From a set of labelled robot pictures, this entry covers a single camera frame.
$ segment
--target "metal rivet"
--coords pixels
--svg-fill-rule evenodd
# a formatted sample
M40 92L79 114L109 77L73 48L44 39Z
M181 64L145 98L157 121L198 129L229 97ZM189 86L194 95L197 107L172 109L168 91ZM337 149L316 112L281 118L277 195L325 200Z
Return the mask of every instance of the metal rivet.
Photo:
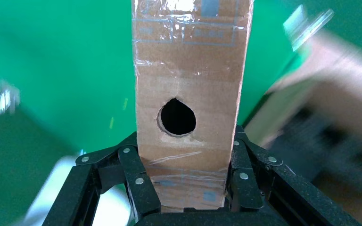
M135 183L138 184L138 185L140 185L140 184L143 183L143 179L142 179L142 178L138 178L138 179L135 180Z
M240 173L240 174L239 174L239 177L240 177L241 179L244 179L244 180L246 180L246 179L249 178L249 176L248 176L246 173Z
M268 160L269 160L270 162L276 162L276 161L277 161L277 159L274 158L274 157L272 157L272 156L270 156L270 157L268 158Z

